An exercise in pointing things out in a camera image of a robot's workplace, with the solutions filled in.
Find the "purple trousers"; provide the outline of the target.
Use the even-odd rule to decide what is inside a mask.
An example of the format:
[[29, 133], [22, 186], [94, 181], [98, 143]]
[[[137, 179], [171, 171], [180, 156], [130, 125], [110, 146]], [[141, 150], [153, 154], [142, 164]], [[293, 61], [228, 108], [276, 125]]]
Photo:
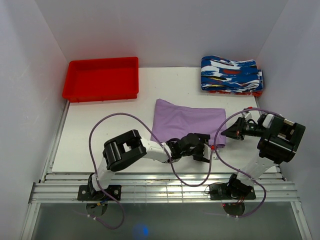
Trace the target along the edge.
[[210, 135], [210, 145], [223, 148], [227, 143], [226, 137], [219, 133], [216, 142], [214, 137], [225, 120], [223, 108], [192, 108], [157, 99], [152, 132], [162, 143], [173, 138], [181, 139], [189, 133], [206, 134]]

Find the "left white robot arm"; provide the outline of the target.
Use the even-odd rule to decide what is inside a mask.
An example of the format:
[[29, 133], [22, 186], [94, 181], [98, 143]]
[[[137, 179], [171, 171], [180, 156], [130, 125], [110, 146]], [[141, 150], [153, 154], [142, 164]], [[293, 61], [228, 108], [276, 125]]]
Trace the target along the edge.
[[170, 164], [192, 156], [195, 161], [209, 163], [210, 138], [209, 134], [189, 133], [181, 139], [158, 143], [141, 137], [136, 129], [114, 137], [104, 143], [102, 160], [88, 179], [89, 196], [92, 200], [101, 200], [115, 173], [142, 158]]

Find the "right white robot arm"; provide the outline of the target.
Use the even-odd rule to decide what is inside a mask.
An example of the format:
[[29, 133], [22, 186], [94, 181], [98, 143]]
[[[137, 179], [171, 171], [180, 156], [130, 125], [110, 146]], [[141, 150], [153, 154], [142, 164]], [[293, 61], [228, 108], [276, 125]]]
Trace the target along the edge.
[[254, 180], [271, 167], [290, 162], [296, 155], [306, 127], [280, 115], [262, 114], [257, 121], [238, 117], [221, 135], [243, 140], [258, 137], [258, 155], [229, 178], [225, 193], [232, 199], [245, 198], [254, 190]]

